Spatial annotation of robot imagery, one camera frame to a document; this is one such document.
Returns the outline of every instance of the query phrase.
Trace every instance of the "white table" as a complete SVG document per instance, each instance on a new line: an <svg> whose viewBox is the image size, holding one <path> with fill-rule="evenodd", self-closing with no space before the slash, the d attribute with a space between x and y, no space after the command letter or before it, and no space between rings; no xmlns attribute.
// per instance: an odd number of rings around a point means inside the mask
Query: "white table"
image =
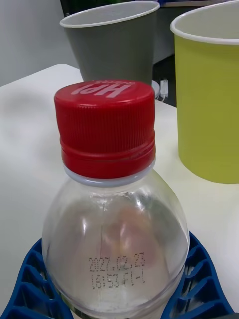
<svg viewBox="0 0 239 319"><path fill-rule="evenodd" d="M81 80L78 69L61 64L0 88L0 314L66 179L54 93ZM178 196L189 229L208 250L226 297L239 311L239 185L205 181L182 165L175 108L156 102L155 131L155 169Z"/></svg>

